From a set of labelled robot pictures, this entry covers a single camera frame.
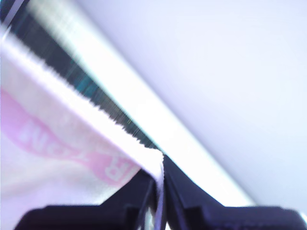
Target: dark strip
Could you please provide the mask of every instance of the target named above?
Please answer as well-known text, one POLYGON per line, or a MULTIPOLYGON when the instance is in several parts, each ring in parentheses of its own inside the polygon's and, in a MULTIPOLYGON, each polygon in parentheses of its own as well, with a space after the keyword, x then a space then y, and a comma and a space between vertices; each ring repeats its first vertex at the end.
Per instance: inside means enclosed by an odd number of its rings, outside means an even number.
POLYGON ((147 148, 157 147, 137 127, 125 113, 101 90, 95 82, 70 58, 70 56, 52 39, 52 37, 35 21, 22 4, 11 23, 11 31, 21 39, 36 55, 53 67, 69 84, 73 85, 83 96, 90 98, 110 118, 124 126, 147 148))

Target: white fabric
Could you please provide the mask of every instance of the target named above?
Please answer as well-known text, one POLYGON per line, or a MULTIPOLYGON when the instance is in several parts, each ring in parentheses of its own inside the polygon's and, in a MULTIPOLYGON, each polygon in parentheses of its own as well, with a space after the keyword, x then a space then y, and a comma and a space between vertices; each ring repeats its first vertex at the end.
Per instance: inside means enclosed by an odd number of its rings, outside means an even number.
POLYGON ((101 204, 140 166, 160 191, 162 161, 15 37, 1 36, 1 229, 33 208, 101 204))

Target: black plastic part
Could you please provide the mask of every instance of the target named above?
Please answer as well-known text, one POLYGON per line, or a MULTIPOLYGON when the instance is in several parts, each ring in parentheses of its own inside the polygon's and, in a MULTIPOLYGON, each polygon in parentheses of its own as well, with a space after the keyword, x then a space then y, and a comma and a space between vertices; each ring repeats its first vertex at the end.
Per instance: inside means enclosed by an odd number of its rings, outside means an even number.
POLYGON ((154 179, 140 170, 130 182, 99 206, 47 206, 31 210, 15 230, 144 229, 148 208, 155 210, 154 179))
POLYGON ((164 156, 167 221, 173 230, 306 230, 301 216, 280 207, 224 207, 164 156))

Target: white wall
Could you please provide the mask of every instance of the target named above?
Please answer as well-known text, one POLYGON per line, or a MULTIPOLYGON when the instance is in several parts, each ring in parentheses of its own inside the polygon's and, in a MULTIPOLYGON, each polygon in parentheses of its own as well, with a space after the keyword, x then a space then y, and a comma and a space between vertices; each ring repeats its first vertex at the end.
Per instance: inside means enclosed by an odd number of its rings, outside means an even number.
POLYGON ((307 212, 306 1, 78 2, 252 198, 307 212))

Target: white surface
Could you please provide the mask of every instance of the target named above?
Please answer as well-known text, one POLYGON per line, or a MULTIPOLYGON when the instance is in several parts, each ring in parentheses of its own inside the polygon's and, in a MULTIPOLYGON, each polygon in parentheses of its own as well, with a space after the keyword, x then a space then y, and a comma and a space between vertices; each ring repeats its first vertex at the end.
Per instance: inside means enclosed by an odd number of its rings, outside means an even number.
POLYGON ((307 212, 306 1, 78 2, 257 203, 307 212))
POLYGON ((224 205, 253 204, 128 62, 67 3, 31 0, 28 6, 68 54, 195 183, 224 205))

